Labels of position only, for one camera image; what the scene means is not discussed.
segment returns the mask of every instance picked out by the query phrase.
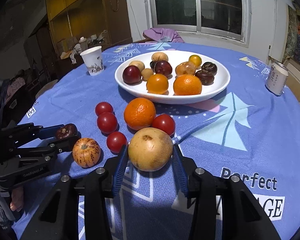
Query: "yellow cherry tomato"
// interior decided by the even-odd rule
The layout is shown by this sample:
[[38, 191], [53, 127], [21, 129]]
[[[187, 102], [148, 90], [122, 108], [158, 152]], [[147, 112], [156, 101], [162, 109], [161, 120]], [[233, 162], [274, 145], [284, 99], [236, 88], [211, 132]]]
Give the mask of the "yellow cherry tomato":
[[191, 55], [189, 61], [192, 62], [196, 68], [200, 67], [202, 64], [202, 59], [198, 55]]

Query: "cherry tomato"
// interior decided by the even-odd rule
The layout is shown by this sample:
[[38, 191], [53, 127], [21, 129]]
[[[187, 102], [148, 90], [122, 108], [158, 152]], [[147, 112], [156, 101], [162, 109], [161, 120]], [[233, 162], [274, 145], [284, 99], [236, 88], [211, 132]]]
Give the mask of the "cherry tomato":
[[119, 153], [123, 145], [128, 145], [127, 138], [121, 132], [113, 132], [107, 137], [107, 146], [113, 153]]
[[152, 127], [160, 129], [171, 136], [174, 134], [176, 124], [169, 115], [161, 114], [153, 120]]
[[192, 62], [196, 68], [200, 67], [202, 64], [202, 59], [198, 55], [191, 55], [189, 61]]
[[97, 116], [105, 112], [113, 113], [113, 107], [107, 102], [101, 102], [96, 105], [95, 112]]
[[97, 125], [101, 132], [110, 134], [118, 127], [118, 121], [114, 114], [105, 112], [98, 116]]

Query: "purple cloth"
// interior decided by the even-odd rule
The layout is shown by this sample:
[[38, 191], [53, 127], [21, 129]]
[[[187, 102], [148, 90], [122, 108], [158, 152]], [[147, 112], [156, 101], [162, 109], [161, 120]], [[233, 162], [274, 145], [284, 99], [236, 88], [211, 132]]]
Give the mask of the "purple cloth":
[[143, 32], [145, 36], [159, 42], [184, 42], [177, 31], [165, 28], [151, 28]]

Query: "white paper cup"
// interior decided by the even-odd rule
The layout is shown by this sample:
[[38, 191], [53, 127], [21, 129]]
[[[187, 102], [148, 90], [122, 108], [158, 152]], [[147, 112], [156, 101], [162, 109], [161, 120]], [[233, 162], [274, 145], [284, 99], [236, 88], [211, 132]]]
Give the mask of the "white paper cup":
[[87, 49], [80, 53], [83, 62], [87, 66], [89, 74], [95, 76], [104, 71], [101, 55], [101, 46]]

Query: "orange tomato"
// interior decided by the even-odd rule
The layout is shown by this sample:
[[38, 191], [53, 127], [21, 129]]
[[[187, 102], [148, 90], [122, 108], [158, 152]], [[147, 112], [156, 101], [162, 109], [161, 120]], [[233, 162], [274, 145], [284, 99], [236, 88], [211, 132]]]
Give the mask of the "orange tomato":
[[155, 118], [154, 104], [145, 98], [135, 98], [128, 103], [123, 117], [128, 127], [133, 130], [149, 127]]
[[196, 76], [186, 74], [174, 81], [173, 91], [176, 96], [199, 95], [202, 91], [202, 84]]
[[146, 87], [149, 93], [162, 95], [168, 90], [168, 79], [162, 74], [152, 75], [149, 77]]

